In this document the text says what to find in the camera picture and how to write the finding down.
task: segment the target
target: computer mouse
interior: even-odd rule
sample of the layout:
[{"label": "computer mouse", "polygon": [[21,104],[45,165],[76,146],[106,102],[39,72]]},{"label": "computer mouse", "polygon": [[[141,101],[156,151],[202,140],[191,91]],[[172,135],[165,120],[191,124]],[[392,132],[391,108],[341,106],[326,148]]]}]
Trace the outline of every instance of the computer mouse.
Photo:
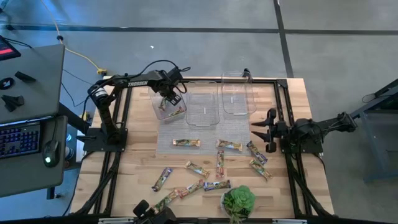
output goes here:
[{"label": "computer mouse", "polygon": [[46,167],[55,167],[60,161],[59,142],[51,140],[45,143],[43,149],[43,161]]}]

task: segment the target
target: desk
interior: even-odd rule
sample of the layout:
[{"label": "desk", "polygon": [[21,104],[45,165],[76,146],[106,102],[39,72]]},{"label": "desk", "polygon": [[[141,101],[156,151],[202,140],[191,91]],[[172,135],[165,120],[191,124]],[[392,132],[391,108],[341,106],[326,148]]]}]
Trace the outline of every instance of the desk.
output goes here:
[{"label": "desk", "polygon": [[[288,78],[287,82],[289,84],[290,99],[295,119],[311,118],[304,80],[301,78]],[[275,93],[272,85],[253,84],[253,92],[257,111],[250,117],[251,123],[264,120],[267,110],[276,107]],[[121,120],[125,94],[126,91],[124,91],[122,97],[118,121]],[[284,106],[285,117],[287,118],[283,99],[282,104]],[[112,217],[134,216],[132,210],[142,199],[147,200],[150,205],[154,205],[169,194],[172,189],[182,189],[196,182],[200,179],[200,176],[183,168],[188,160],[211,171],[207,181],[216,181],[215,156],[156,154],[159,120],[153,111],[146,87],[132,89],[127,120],[126,127],[129,129],[129,137],[127,139],[126,150],[122,153],[120,161]],[[99,127],[100,124],[100,117],[96,113],[93,126]],[[251,131],[264,132],[264,128],[260,127],[250,126],[250,129]],[[249,161],[253,158],[251,156],[226,156],[225,179],[230,179],[233,187],[243,184],[247,185],[254,193],[256,202],[251,218],[294,217],[284,155],[280,153],[280,149],[275,153],[268,154],[265,152],[265,143],[260,138],[252,134],[251,139],[268,158],[266,169],[274,178],[266,182],[263,177],[259,176],[249,166]],[[80,209],[97,187],[103,157],[103,152],[95,152],[83,161],[71,212]],[[311,154],[303,154],[302,157],[309,189],[323,207],[328,212],[333,213],[325,171],[321,162]],[[159,192],[153,192],[151,186],[155,184],[159,175],[167,166],[174,169],[173,173]],[[104,190],[101,211],[106,205],[108,189],[106,187]],[[220,209],[220,197],[224,191],[226,189],[209,192],[198,190],[183,200],[176,198],[169,207],[173,210],[176,217],[225,218],[226,216]],[[298,190],[297,194],[299,195],[300,208],[302,211],[305,211],[301,191]]]}]

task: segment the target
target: candy bar wrapper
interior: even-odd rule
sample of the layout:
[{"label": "candy bar wrapper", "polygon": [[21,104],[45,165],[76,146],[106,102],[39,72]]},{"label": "candy bar wrapper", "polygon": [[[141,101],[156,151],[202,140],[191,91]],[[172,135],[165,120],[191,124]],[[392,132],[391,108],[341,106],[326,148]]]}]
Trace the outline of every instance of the candy bar wrapper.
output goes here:
[{"label": "candy bar wrapper", "polygon": [[200,179],[198,182],[188,186],[186,189],[180,190],[180,198],[183,199],[185,196],[192,194],[193,192],[203,187],[203,180]]},{"label": "candy bar wrapper", "polygon": [[199,139],[173,139],[173,146],[200,147],[200,140]]},{"label": "candy bar wrapper", "polygon": [[173,170],[169,167],[166,167],[163,172],[162,175],[160,175],[160,177],[157,179],[155,185],[152,187],[152,190],[154,190],[154,192],[157,192],[160,190],[160,188],[162,188],[164,182],[166,181],[166,179],[169,177],[169,175],[173,172]]},{"label": "candy bar wrapper", "polygon": [[217,177],[224,177],[224,150],[217,152]]},{"label": "candy bar wrapper", "polygon": [[195,171],[196,173],[204,176],[205,178],[207,178],[210,174],[210,171],[205,170],[204,168],[193,164],[191,161],[188,161],[185,166],[186,169],[191,169],[193,171]]},{"label": "candy bar wrapper", "polygon": [[173,113],[170,113],[169,116],[175,116],[177,114],[183,113],[185,110],[180,106],[178,110],[174,111]]},{"label": "candy bar wrapper", "polygon": [[158,106],[158,108],[161,110],[161,111],[165,111],[166,110],[166,105],[167,105],[167,100],[166,100],[166,97],[163,97],[163,99],[162,99],[162,101],[160,102],[160,105]]},{"label": "candy bar wrapper", "polygon": [[174,189],[168,196],[164,197],[159,203],[153,206],[155,213],[159,213],[162,211],[173,199],[180,195],[180,191]]},{"label": "candy bar wrapper", "polygon": [[221,181],[221,182],[205,182],[203,185],[205,191],[214,190],[214,189],[224,189],[231,188],[231,182],[229,180]]},{"label": "candy bar wrapper", "polygon": [[272,175],[265,170],[265,168],[261,165],[261,163],[259,163],[258,161],[255,161],[254,159],[252,159],[250,161],[250,166],[253,167],[253,169],[255,169],[259,174],[261,174],[263,177],[266,178],[266,180],[271,179]]},{"label": "candy bar wrapper", "polygon": [[267,163],[267,161],[268,161],[267,157],[265,157],[263,154],[261,154],[259,152],[259,149],[253,144],[252,141],[249,141],[249,143],[246,146],[257,157],[257,159],[260,161],[261,165],[264,165]]},{"label": "candy bar wrapper", "polygon": [[225,147],[227,149],[236,149],[242,151],[243,147],[241,143],[233,143],[225,140],[217,140],[216,147]]}]

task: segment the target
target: white label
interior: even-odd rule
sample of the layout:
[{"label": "white label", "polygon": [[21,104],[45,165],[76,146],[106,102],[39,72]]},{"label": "white label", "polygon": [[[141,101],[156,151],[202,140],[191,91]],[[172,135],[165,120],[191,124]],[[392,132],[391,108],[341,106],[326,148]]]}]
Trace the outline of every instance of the white label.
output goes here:
[{"label": "white label", "polygon": [[131,82],[131,83],[129,83],[129,87],[142,86],[142,85],[147,85],[147,84],[148,84],[148,81]]},{"label": "white label", "polygon": [[98,96],[101,96],[101,95],[103,95],[103,94],[107,94],[105,90],[97,91],[97,92],[95,93],[95,96],[98,97]]}]

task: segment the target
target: yellow cable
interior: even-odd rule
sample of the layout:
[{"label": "yellow cable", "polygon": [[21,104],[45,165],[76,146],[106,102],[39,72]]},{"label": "yellow cable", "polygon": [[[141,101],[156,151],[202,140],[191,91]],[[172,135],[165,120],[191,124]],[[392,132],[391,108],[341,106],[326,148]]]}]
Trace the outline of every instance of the yellow cable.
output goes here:
[{"label": "yellow cable", "polygon": [[[51,19],[52,19],[52,22],[54,23],[55,28],[56,28],[56,30],[57,30],[58,35],[61,36],[60,30],[59,30],[58,25],[57,25],[57,22],[55,22],[54,15],[51,13],[50,9],[48,9],[47,5],[43,2],[43,0],[40,0],[40,1],[42,2],[43,6],[46,8],[46,10],[49,12],[49,14],[50,14],[50,16],[51,16]],[[87,61],[89,61],[90,63],[92,63],[92,64],[96,67],[96,69],[97,69],[97,74],[105,74],[105,73],[106,73],[106,69],[99,68],[90,58],[88,58],[87,56],[84,56],[84,55],[82,55],[82,54],[79,54],[78,52],[74,52],[74,51],[70,50],[70,49],[62,42],[62,40],[59,40],[59,41],[60,41],[60,43],[61,43],[63,46],[65,46],[65,50],[67,50],[67,51],[69,51],[70,53],[73,53],[73,54],[75,54],[75,55],[77,55],[77,56],[81,56],[82,58],[85,58],[85,59],[87,59]]]}]

